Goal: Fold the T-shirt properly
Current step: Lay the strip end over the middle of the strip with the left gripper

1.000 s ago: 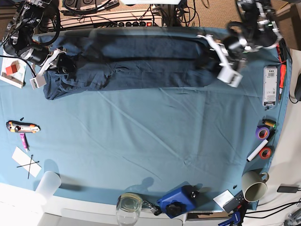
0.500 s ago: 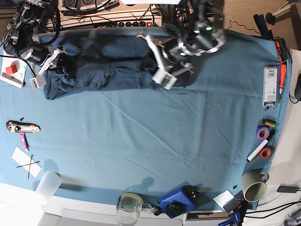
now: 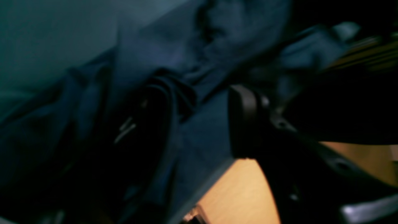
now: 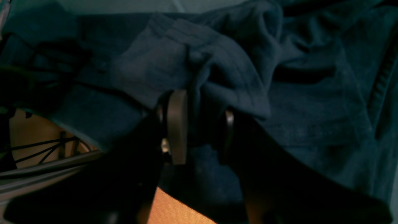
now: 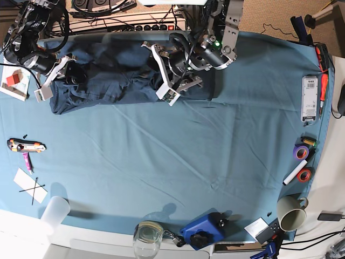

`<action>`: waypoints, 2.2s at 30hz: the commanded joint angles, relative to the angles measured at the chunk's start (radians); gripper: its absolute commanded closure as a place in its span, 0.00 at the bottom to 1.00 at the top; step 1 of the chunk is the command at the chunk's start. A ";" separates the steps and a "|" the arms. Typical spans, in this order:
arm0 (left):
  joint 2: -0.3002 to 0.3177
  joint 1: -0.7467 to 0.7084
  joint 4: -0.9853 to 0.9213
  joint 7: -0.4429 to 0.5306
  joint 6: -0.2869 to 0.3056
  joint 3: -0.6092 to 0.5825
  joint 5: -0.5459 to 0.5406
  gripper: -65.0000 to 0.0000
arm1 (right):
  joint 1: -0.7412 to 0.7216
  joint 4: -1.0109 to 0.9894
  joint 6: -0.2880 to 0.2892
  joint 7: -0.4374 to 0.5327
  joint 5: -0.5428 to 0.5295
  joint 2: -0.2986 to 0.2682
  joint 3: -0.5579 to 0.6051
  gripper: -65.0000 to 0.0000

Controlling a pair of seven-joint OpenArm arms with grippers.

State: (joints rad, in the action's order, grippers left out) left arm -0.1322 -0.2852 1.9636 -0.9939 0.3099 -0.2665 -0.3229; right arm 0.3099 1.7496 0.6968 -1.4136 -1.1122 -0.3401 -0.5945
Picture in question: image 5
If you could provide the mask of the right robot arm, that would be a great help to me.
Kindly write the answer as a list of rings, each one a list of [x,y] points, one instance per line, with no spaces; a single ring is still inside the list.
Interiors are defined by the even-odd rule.
[[[45,29],[54,9],[60,9],[65,17],[64,37],[60,44],[52,49],[44,49],[37,42]],[[76,63],[72,54],[57,58],[58,52],[66,45],[70,35],[69,14],[60,1],[26,1],[23,3],[15,24],[12,24],[3,42],[1,54],[9,66],[18,66],[31,74],[40,73],[52,76],[52,81],[81,84],[87,80],[87,74]]]

